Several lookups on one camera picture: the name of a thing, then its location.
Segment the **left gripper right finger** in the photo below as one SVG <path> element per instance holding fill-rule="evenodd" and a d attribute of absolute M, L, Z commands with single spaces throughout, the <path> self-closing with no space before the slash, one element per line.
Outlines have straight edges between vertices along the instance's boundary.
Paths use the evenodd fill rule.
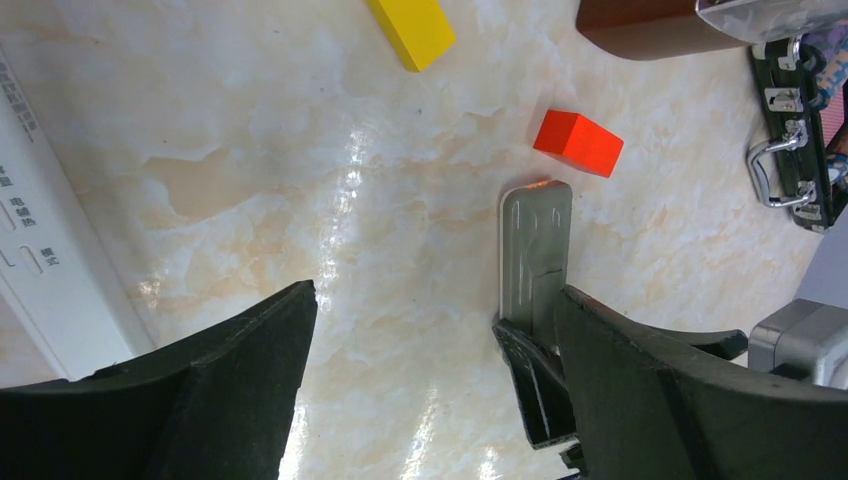
<path fill-rule="evenodd" d="M 591 479 L 843 479 L 847 394 L 741 367 L 568 286 L 556 338 Z"/>

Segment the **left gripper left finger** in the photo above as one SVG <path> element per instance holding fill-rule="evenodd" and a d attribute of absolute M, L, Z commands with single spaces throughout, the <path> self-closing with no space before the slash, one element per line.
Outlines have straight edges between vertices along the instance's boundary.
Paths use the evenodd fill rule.
<path fill-rule="evenodd" d="M 1 392 L 5 479 L 275 479 L 317 316 L 312 281 L 175 343 Z"/>

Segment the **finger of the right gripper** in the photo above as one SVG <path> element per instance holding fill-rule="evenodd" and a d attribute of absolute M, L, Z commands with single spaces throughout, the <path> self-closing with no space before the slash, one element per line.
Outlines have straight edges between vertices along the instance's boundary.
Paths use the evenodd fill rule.
<path fill-rule="evenodd" d="M 581 474 L 583 451 L 559 355 L 506 319 L 492 330 L 511 372 L 529 444 L 540 450 L 567 443 L 561 459 Z"/>
<path fill-rule="evenodd" d="M 703 360 L 707 357 L 731 361 L 746 353 L 749 340 L 738 329 L 686 332 L 650 327 L 647 350 L 663 361 Z"/>

